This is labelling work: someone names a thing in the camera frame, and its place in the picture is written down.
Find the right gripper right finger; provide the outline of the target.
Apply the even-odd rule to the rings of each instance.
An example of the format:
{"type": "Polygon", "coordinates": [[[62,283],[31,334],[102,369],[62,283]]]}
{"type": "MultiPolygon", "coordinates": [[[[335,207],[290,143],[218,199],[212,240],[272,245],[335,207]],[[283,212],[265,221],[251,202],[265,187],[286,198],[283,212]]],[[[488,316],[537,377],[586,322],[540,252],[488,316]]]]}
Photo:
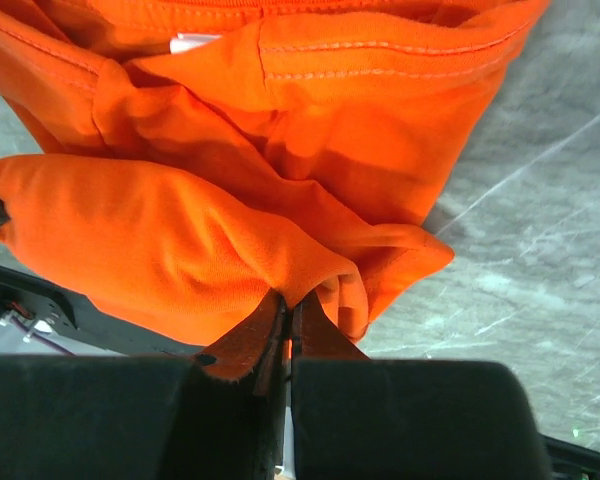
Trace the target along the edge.
{"type": "Polygon", "coordinates": [[[293,361],[301,358],[368,360],[326,316],[315,292],[294,308],[290,339],[293,361]]]}

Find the orange polo shirt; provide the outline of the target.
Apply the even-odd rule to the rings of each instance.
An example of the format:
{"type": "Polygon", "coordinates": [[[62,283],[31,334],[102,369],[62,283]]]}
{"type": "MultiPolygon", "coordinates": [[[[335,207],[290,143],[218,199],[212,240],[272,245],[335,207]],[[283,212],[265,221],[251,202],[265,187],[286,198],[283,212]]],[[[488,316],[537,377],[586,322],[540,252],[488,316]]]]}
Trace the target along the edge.
{"type": "Polygon", "coordinates": [[[544,1],[0,1],[20,263],[193,345],[269,291],[351,340],[453,251],[424,229],[544,1]]]}

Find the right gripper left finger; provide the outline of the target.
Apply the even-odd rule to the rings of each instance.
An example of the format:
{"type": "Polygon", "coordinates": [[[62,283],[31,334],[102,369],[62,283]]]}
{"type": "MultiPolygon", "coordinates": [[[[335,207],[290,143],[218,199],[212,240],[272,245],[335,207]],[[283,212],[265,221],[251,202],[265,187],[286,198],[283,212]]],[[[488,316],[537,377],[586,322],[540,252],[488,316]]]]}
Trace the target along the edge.
{"type": "Polygon", "coordinates": [[[195,356],[211,386],[203,418],[218,479],[272,479],[282,459],[286,304],[267,293],[236,327],[195,356]]]}

